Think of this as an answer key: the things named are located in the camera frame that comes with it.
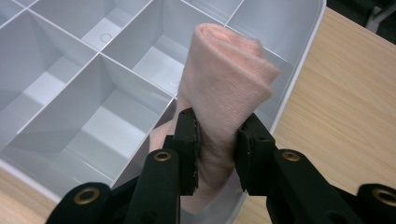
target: pink sock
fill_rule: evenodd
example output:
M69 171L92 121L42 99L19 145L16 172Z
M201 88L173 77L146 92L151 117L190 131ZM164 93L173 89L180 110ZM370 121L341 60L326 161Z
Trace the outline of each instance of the pink sock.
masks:
M192 107L201 125L199 187L181 197L188 212L201 211L222 189L233 168L237 129L271 94L278 70L262 58L262 45L215 24L195 28L180 80L175 118L150 134L150 150L175 132L177 115Z

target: pink cloth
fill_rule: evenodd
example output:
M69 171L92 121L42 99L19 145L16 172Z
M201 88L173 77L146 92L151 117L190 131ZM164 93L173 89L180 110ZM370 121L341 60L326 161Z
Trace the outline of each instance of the pink cloth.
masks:
M195 28L184 67L175 118L153 130L150 150L161 148L175 132L177 115L192 107L201 124L198 157L199 188L181 198L181 206L198 213L219 193L233 168L237 129L271 94L278 70L262 57L258 40L216 24Z

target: rolled cloth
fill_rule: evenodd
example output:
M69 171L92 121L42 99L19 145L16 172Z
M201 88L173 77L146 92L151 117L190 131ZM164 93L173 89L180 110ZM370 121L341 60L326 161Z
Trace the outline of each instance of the rolled cloth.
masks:
M174 134L178 113L192 107L201 125L199 187L182 196L182 209L200 212L224 187L234 168L237 129L272 95L279 71L263 57L259 40L216 24L195 27L178 86L175 117L150 134L150 151Z

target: metal leg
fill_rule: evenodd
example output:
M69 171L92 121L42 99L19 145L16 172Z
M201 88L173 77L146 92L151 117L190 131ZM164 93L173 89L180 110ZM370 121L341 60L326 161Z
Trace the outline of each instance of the metal leg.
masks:
M385 8L374 7L366 23L366 28L374 33L378 30L379 23L396 11L396 0L391 1Z

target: fabric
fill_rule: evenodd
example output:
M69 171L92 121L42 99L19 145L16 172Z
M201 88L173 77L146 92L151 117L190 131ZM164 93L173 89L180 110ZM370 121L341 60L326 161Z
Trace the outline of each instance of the fabric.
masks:
M153 130L150 150L173 134L178 113L192 107L201 125L199 188L181 198L181 207L198 213L219 193L234 168L237 129L271 94L278 70L262 57L260 41L216 24L195 28L177 94L173 120Z

